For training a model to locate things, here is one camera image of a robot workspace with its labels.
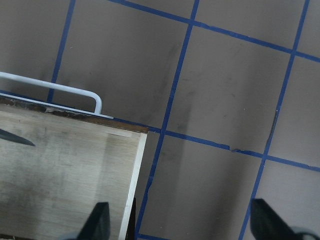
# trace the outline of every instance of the white metal bar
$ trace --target white metal bar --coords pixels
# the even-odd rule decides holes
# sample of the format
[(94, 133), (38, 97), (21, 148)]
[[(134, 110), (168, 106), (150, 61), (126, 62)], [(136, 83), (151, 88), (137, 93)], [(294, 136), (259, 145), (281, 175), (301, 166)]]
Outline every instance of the white metal bar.
[(6, 79), (13, 80), (13, 81), (21, 82), (21, 83), (37, 85), (37, 86), (41, 86), (41, 87), (45, 87), (45, 88), (61, 90), (64, 92), (69, 92), (69, 93), (73, 93), (73, 94), (78, 94), (78, 95), (94, 98), (95, 99), (94, 113), (95, 113), (95, 115), (101, 114), (101, 109), (102, 109), (101, 98), (99, 97), (99, 95), (97, 95), (96, 93), (94, 93), (92, 91), (87, 91), (87, 90), (83, 90), (83, 89), (79, 89), (79, 88), (75, 88), (75, 87), (71, 87), (71, 86), (60, 85), (60, 84), (56, 84), (56, 83), (52, 83), (52, 82), (48, 82), (48, 81), (42, 81), (42, 80), (38, 80), (38, 79), (26, 77), (26, 76), (14, 75), (14, 74), (2, 72), (2, 71), (0, 71), (0, 78), (6, 78)]
[(13, 99), (19, 99), (19, 100), (23, 100), (23, 101), (35, 103), (35, 104), (42, 104), (42, 105), (46, 105), (46, 106), (50, 106), (50, 107), (54, 107), (54, 108), (65, 109), (68, 111), (73, 111), (73, 112), (77, 112), (77, 113), (81, 113), (81, 114), (89, 114), (89, 115), (94, 115), (94, 116), (103, 117), (103, 118), (107, 118), (107, 119), (114, 119), (113, 116), (107, 116), (107, 115), (103, 115), (103, 114), (99, 114), (99, 113), (95, 113), (95, 112), (90, 112), (90, 111), (83, 111), (83, 110), (79, 110), (79, 109), (75, 109), (75, 108), (71, 108), (71, 107), (67, 107), (67, 106), (60, 106), (60, 105), (56, 105), (56, 104), (32, 100), (29, 98), (14, 96), (14, 95), (5, 94), (5, 93), (1, 93), (1, 92), (0, 92), (0, 96), (9, 97), (9, 98), (13, 98)]

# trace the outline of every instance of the tiled floor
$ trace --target tiled floor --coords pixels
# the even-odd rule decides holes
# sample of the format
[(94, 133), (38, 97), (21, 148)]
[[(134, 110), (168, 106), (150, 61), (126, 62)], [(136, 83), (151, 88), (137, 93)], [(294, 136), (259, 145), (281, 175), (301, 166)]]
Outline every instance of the tiled floor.
[(96, 92), (103, 114), (150, 127), (138, 239), (252, 240), (253, 197), (320, 235), (317, 0), (21, 3), (0, 2), (0, 71)]

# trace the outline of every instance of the floor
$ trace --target floor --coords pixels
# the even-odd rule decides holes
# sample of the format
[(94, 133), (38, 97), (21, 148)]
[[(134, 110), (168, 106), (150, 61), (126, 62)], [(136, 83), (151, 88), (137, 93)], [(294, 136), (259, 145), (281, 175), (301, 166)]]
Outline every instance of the floor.
[[(136, 238), (253, 240), (249, 203), (320, 235), (317, 0), (2, 0), (0, 71), (149, 126)], [(93, 111), (86, 97), (4, 93)]]

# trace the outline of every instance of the wooden board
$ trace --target wooden board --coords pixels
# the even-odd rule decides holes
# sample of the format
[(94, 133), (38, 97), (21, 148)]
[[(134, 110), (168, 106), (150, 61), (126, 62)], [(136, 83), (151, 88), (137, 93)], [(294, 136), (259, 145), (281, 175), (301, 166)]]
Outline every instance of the wooden board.
[(124, 239), (146, 134), (0, 104), (0, 233), (52, 240), (79, 232), (109, 202), (111, 240)]

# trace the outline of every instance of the floor tile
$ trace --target floor tile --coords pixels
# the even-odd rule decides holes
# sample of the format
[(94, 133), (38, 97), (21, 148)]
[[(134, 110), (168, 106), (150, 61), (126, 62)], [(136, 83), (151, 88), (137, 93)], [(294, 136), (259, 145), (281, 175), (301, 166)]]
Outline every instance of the floor tile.
[(320, 5), (311, 0), (305, 17), (299, 47), (300, 52), (320, 57)]
[[(290, 226), (320, 236), (320, 172), (266, 161), (256, 197), (264, 199)], [(254, 240), (248, 224), (244, 239)]]
[(259, 158), (166, 136), (140, 233), (236, 239), (259, 165)]
[(160, 127), (187, 25), (109, 1), (79, 0), (73, 14), (57, 82), (97, 93), (105, 115)]
[(154, 160), (155, 151), (157, 148), (157, 143), (159, 139), (159, 134), (155, 132), (149, 132), (144, 148), (142, 163), (140, 167), (138, 182), (136, 184), (134, 197), (136, 198), (136, 220), (138, 219), (141, 203), (145, 194), (145, 189), (147, 186), (147, 181), (149, 178), (150, 169), (152, 162)]
[(170, 14), (190, 18), (194, 0), (130, 0), (130, 2), (157, 9)]
[(269, 155), (320, 167), (320, 63), (296, 57)]
[[(51, 81), (69, 1), (2, 0), (0, 71)], [(42, 100), (48, 89), (2, 80), (0, 89)]]
[(201, 0), (196, 20), (292, 48), (303, 0)]
[(168, 129), (263, 152), (289, 55), (195, 27)]

